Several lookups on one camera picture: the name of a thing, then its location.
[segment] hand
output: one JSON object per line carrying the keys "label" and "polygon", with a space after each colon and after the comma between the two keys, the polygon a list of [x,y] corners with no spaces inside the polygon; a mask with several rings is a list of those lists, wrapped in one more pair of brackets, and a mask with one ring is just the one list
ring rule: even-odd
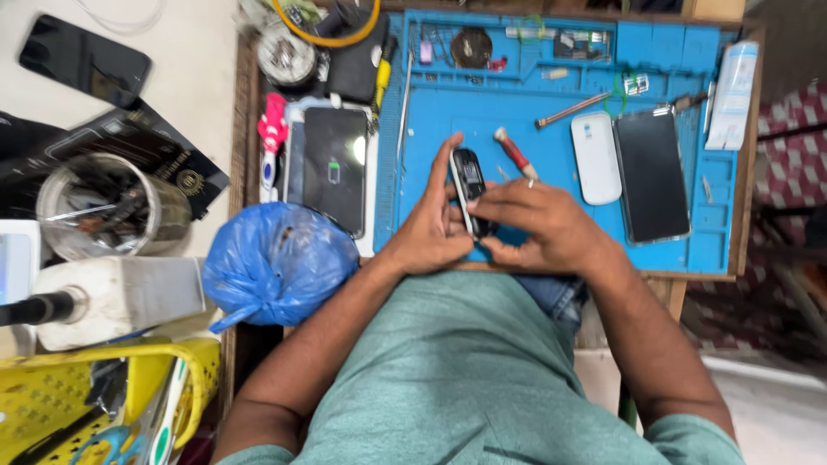
{"label": "hand", "polygon": [[408,219],[377,255],[403,274],[417,275],[435,271],[459,260],[474,249],[462,211],[449,202],[457,197],[457,187],[445,184],[451,149],[462,143],[462,133],[449,137],[439,148],[431,165],[428,186],[414,205]]}
{"label": "hand", "polygon": [[536,180],[531,189],[525,178],[494,186],[469,202],[468,213],[531,234],[519,247],[496,237],[480,240],[501,265],[587,278],[609,256],[623,253],[567,191]]}

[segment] man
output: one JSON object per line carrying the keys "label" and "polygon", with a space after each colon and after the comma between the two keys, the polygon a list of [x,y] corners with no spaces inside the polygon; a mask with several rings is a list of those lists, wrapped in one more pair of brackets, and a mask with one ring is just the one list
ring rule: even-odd
{"label": "man", "polygon": [[513,277],[437,272],[474,247],[445,185],[461,142],[457,133],[442,144],[385,248],[247,380],[213,461],[743,463],[696,351],[566,191],[514,180],[468,209],[531,234],[521,247],[482,239],[495,262],[586,281],[643,438],[585,398],[573,334]]}

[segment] blue silicone repair mat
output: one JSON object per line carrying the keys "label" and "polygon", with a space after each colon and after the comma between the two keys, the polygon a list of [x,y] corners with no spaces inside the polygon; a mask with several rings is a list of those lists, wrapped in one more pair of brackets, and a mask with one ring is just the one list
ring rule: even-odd
{"label": "blue silicone repair mat", "polygon": [[[445,60],[434,41],[430,65],[419,63],[423,36],[442,38],[449,50],[451,38],[463,27],[483,27],[491,39],[493,58],[507,57],[500,72],[459,69]],[[503,182],[499,165],[510,178],[520,176],[514,163],[493,139],[497,127],[532,162],[544,183],[567,189],[583,209],[613,238],[623,243],[634,265],[644,270],[724,274],[727,269],[729,229],[735,185],[735,151],[706,151],[706,103],[678,113],[677,126],[683,172],[691,215],[688,238],[636,246],[624,231],[621,201],[592,206],[583,201],[571,140],[571,120],[603,111],[601,104],[581,110],[538,131],[534,120],[546,117],[598,93],[612,90],[623,73],[647,74],[648,92],[628,98],[625,113],[654,109],[659,103],[707,90],[717,73],[723,46],[735,36],[710,26],[647,22],[592,22],[543,19],[545,31],[580,31],[580,38],[603,47],[606,60],[578,60],[555,56],[557,40],[520,40],[508,37],[509,27],[538,28],[534,21],[471,13],[408,10],[391,16],[392,34],[399,37],[388,93],[380,117],[380,154],[377,172],[374,249],[379,251],[407,218],[422,195],[430,165],[442,141],[456,131],[465,133],[463,146],[476,152],[483,176]],[[407,48],[414,58],[404,149],[396,153]],[[544,72],[565,67],[568,75],[546,79]],[[613,116],[621,98],[611,98]],[[704,187],[709,186],[709,195]],[[498,237],[519,244],[525,235],[501,228]],[[468,257],[487,260],[478,247]]]}

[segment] blue plastic bag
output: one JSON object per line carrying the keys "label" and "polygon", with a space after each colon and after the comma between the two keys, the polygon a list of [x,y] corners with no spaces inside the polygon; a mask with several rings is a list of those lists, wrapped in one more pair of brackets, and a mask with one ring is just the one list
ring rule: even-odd
{"label": "blue plastic bag", "polygon": [[295,326],[313,314],[359,267],[356,244],[330,220],[297,204],[248,207],[213,239],[204,262],[204,292],[240,321]]}

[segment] yellow plastic basket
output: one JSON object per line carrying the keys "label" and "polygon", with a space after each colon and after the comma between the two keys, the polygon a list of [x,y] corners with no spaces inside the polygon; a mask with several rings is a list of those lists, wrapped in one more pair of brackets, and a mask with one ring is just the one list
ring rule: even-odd
{"label": "yellow plastic basket", "polygon": [[[127,399],[124,404],[125,424],[146,407],[153,391],[160,385],[158,372],[174,360],[183,358],[189,366],[188,388],[192,401],[189,408],[179,403],[179,415],[185,426],[175,438],[174,448],[183,447],[195,433],[201,414],[218,389],[219,344],[211,338],[196,338],[178,343],[159,343],[158,338],[138,338],[137,345],[90,348],[34,357],[12,357],[0,360],[0,463],[9,463],[19,453],[42,441],[57,429],[65,428],[91,410],[84,405],[89,393],[92,362],[128,357]],[[68,463],[74,452],[98,431],[107,428],[109,419],[100,418],[71,435],[49,455],[39,461],[56,465]],[[100,449],[108,448],[105,443]],[[79,463],[97,464],[105,450],[88,448]]]}

